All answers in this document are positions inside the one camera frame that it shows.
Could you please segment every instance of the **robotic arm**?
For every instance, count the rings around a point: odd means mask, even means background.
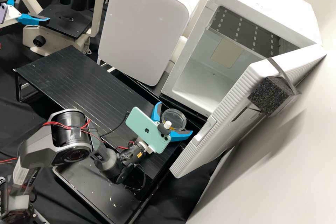
[[[89,122],[80,110],[63,110],[52,114],[47,123],[21,144],[12,176],[0,181],[1,220],[29,223],[37,217],[29,195],[43,167],[74,163],[91,156],[96,167],[113,183],[125,180],[145,156],[144,143],[136,142],[117,154],[105,147],[96,130],[90,131]]]

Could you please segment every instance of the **white panel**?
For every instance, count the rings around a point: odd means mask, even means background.
[[[156,85],[199,0],[110,0],[99,58]]]
[[[276,56],[273,59],[296,84],[325,55],[326,51],[316,44]],[[170,170],[173,175],[175,177],[184,176],[211,161],[217,154],[239,141],[241,131],[247,128],[249,123],[256,123],[255,120],[253,118],[244,119],[240,125],[230,128],[226,128],[227,125],[250,103],[247,97],[260,81],[267,76],[278,75],[278,71],[266,59],[252,63],[212,113],[212,117],[217,121],[215,126],[197,146],[191,141],[171,166]]]

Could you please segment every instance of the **metal bracket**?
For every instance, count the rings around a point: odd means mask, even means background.
[[[15,73],[15,90],[16,90],[16,100],[18,102],[24,102],[25,100],[29,99],[30,97],[36,95],[39,91],[36,89],[33,89],[33,87],[28,83],[22,84],[20,82],[20,79],[23,79],[20,77],[17,73]],[[28,92],[25,96],[22,96],[21,91],[25,88],[31,87],[33,90],[31,92]]]

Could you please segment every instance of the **sticker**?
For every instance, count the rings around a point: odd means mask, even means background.
[[[13,171],[13,182],[17,185],[23,185],[25,178],[29,172],[29,169],[21,167],[20,158],[21,157],[19,157],[19,159],[17,160]]]

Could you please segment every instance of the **black platform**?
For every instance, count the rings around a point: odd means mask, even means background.
[[[116,127],[127,111],[135,106],[148,116],[153,104],[137,94],[94,61],[70,46],[14,70],[64,109],[82,110],[104,134]],[[125,124],[104,137],[112,147],[127,146],[137,135]],[[160,155],[151,154],[142,161],[146,174],[155,179],[178,144],[170,143]]]
[[[93,13],[89,10],[75,11],[68,5],[51,4],[44,8],[39,15],[50,18],[49,23],[42,24],[43,26],[78,39],[89,29]]]

